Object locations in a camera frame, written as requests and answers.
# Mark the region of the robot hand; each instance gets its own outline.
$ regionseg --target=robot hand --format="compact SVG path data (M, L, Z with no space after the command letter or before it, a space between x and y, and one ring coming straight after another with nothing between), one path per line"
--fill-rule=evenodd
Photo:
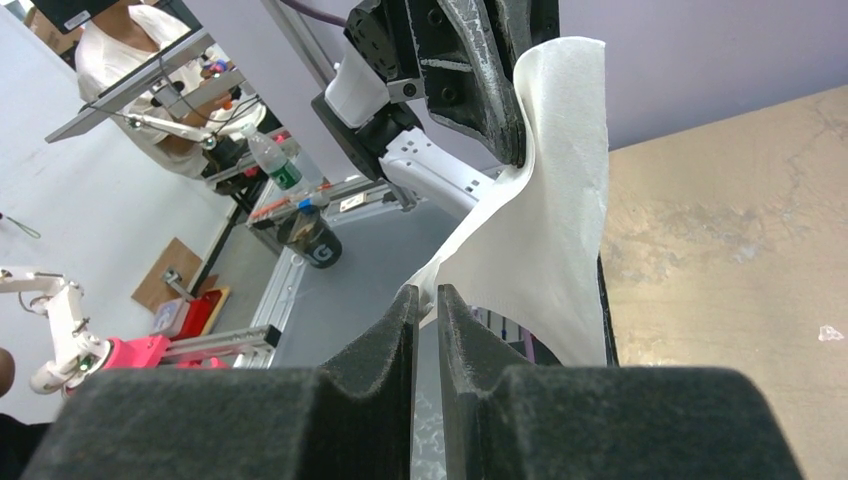
M53 337L55 360L48 361L30 378L39 394L61 388L71 390L102 366L111 343L86 330L88 319L80 309L82 288L64 275L37 268L0 267L0 293L18 293L21 306L30 313L46 316ZM38 292L27 306L23 292Z

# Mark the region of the white cloth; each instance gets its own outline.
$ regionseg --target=white cloth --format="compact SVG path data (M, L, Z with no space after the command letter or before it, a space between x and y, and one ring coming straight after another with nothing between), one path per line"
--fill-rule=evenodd
M129 7L129 10L133 21L147 32L147 35L159 45L160 49L167 47L174 40L190 31L181 21L155 7L137 5ZM76 51L80 97L85 102L96 100L100 93L154 55L156 54L138 50L115 40L103 30L97 28L94 22L89 22L85 26L85 32ZM200 62L193 60L169 77L173 82L181 81L185 84L183 90L185 94L200 85L203 80L200 76L201 69ZM154 107L151 104L152 99L153 95L145 92L134 103L121 110L121 113L151 115L164 120L171 120L171 116L165 108ZM185 155L176 155L166 152L156 145L164 140L168 134L150 128L132 130L122 119L116 118L115 121L133 143L156 163L171 172L190 178L198 178L207 165L206 159L203 157L203 150L199 145Z
M507 168L407 283L421 288L422 327L435 319L437 285L453 284L469 305L526 327L564 365L603 365L596 261L609 184L604 43L543 43L521 56L514 79L527 128L524 168Z

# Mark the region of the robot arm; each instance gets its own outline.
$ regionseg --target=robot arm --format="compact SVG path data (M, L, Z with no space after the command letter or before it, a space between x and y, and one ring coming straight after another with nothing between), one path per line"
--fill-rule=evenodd
M53 338L55 360L45 363L30 378L36 393L49 394L62 387L73 389L97 370L108 358L111 344L87 331L88 319L82 315L82 288L61 274L36 268L0 268L0 293L36 292L30 311L47 317Z
M365 0L351 11L344 60L313 108L367 177L463 218L493 181L435 146L402 102L418 98L423 85L437 122L480 140L502 163L523 166L512 69L533 44L559 35L558 2L425 3L433 2Z
M199 143L204 150L212 150L218 145L218 137L226 137L227 135L236 133L240 127L238 125L226 125L223 128L209 127L190 127L182 123L162 120L161 118L152 117L150 115L126 115L127 123L130 128L137 130L143 127L152 127L156 130L163 130L176 135L180 138Z

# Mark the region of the white shirt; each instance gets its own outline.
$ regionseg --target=white shirt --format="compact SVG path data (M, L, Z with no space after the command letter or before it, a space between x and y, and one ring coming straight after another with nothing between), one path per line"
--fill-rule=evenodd
M137 5L129 7L129 11L133 21L147 32L147 35L159 45L160 49L165 48L190 30L176 18L155 7ZM100 93L154 55L156 54L138 50L115 40L104 33L103 30L97 28L94 22L89 22L85 26L85 32L76 51L80 97L85 102L96 100ZM187 94L197 88L203 80L200 76L201 68L200 62L193 60L169 77L173 82L183 82L185 89L182 93ZM121 112L124 114L151 115L164 120L171 120L171 116L164 107L154 107L151 104L152 99L153 95L150 92L145 92L134 103L122 109ZM193 147L184 155L176 155L156 145L168 136L167 133L150 128L132 130L123 119L116 118L115 120L133 143L156 163L171 172L189 178L200 178L200 173L206 167L207 161L203 157L203 150L199 145Z

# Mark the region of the metal bracket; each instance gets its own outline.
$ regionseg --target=metal bracket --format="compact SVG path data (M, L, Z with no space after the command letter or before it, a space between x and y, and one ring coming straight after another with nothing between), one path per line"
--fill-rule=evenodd
M231 88L241 85L245 81L244 74L240 70L233 69L224 73L216 74L214 77L200 87L179 95L169 87L158 90L153 94L174 118L182 118L192 111L192 107L199 107Z
M403 0L363 0L347 19L345 36L386 82L421 76L406 8Z
M373 181L385 178L380 166L380 157L386 147L403 131L421 127L421 121L404 104L388 104L358 130L342 122L327 105L321 92L312 100L312 109L330 131L353 165Z
M188 290L186 290L185 288L183 288L182 285L180 285L180 282L182 281L183 277L178 271L174 270L174 267L169 266L167 270L165 270L165 273L162 274L161 278L163 282L168 284L169 287L173 288L175 292L179 293L183 300L187 302L197 300L194 295L192 295Z
M389 101L392 103L424 98L424 80L421 78L395 80L387 83L386 88L389 90Z
M170 365L232 355L269 358L279 341L280 331L273 325L203 335L172 342L159 363Z

